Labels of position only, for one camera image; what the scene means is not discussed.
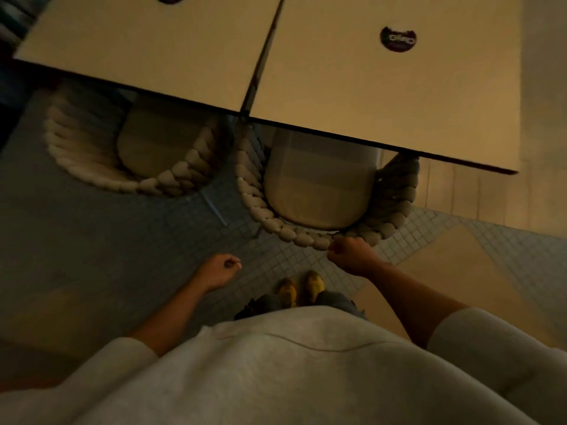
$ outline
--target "chair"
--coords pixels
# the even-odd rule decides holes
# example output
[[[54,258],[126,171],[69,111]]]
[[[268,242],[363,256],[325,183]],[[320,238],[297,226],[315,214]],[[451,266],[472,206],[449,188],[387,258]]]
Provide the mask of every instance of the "chair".
[[[75,178],[159,197],[200,190],[233,140],[227,116],[158,97],[132,105],[109,86],[75,80],[54,92],[44,131],[49,153]]]
[[[327,250],[339,236],[375,246],[401,228],[416,197],[419,158],[279,128],[270,147],[258,125],[239,126],[235,174],[253,220],[297,246]]]

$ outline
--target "pants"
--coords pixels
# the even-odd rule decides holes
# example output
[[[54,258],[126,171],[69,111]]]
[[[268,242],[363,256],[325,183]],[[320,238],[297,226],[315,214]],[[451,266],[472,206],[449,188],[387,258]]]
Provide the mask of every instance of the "pants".
[[[327,305],[334,307],[335,309],[342,310],[343,312],[358,316],[364,320],[368,320],[364,313],[359,312],[356,305],[340,292],[323,291],[317,295],[317,299],[313,305]],[[283,308],[284,305],[281,303],[280,298],[277,295],[267,293],[262,295],[258,300],[250,300],[245,308],[237,313],[234,320],[237,321],[238,319],[258,316],[259,314],[276,312]]]

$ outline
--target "fist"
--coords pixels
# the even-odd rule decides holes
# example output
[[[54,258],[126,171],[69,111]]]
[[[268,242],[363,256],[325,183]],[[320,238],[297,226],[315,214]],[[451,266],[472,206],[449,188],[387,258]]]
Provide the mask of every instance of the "fist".
[[[225,286],[240,271],[240,259],[229,254],[213,255],[199,266],[190,283],[201,287],[205,293]]]
[[[360,237],[336,239],[329,247],[327,258],[347,273],[367,279],[376,266],[382,264],[370,245]]]

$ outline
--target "foot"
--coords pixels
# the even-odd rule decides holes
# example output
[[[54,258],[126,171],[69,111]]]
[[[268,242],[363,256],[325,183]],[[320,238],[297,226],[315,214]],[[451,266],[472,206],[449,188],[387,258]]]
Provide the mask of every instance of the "foot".
[[[325,283],[316,271],[311,270],[308,273],[307,281],[305,282],[305,289],[307,289],[307,292],[309,293],[309,300],[311,304],[314,304],[317,299],[317,295],[325,290]]]
[[[278,291],[278,297],[285,308],[297,307],[297,289],[290,278],[285,278]]]

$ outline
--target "white tabletop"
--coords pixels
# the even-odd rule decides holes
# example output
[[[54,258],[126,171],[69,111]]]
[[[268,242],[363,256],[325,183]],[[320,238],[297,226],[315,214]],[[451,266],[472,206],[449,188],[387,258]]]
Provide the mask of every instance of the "white tabletop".
[[[250,115],[517,171],[520,29],[520,0],[285,0]]]
[[[238,112],[280,0],[52,0],[16,58]]]

